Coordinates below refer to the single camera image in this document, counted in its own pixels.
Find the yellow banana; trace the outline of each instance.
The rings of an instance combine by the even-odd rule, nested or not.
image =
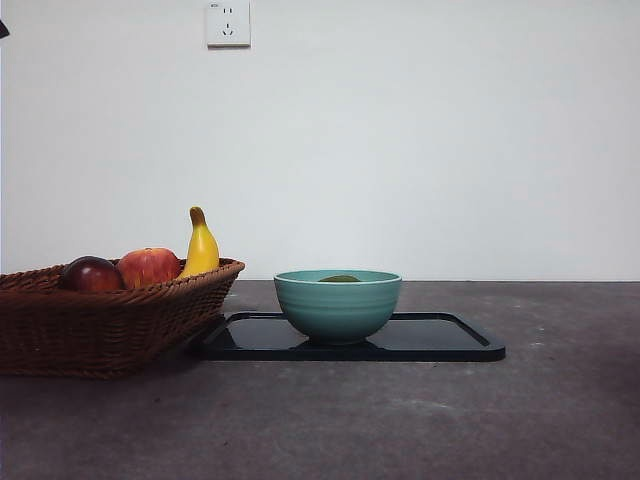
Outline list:
[[[189,215],[191,216],[193,233],[191,234],[191,240],[189,240],[187,261],[178,278],[208,272],[218,268],[220,265],[218,244],[207,227],[204,212],[200,207],[191,207]]]

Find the white wall socket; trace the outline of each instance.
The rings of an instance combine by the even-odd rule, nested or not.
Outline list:
[[[210,1],[206,16],[209,48],[251,45],[249,0]]]

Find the dark red apple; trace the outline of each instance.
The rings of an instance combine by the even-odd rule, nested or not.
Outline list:
[[[78,292],[122,290],[124,284],[118,269],[109,260],[87,255],[76,258],[62,269],[60,288]]]
[[[127,253],[117,263],[126,288],[168,282],[180,274],[180,260],[168,248],[142,248]]]

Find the brown wicker basket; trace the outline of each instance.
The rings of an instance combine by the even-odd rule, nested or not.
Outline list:
[[[63,268],[0,275],[0,374],[135,373],[215,318],[244,263],[221,258],[202,275],[99,293],[59,289]]]

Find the teal bowl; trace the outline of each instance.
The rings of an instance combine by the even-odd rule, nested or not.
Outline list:
[[[321,282],[351,275],[359,282]],[[391,317],[402,278],[370,270],[302,270],[274,276],[280,308],[291,325],[315,343],[363,341]]]

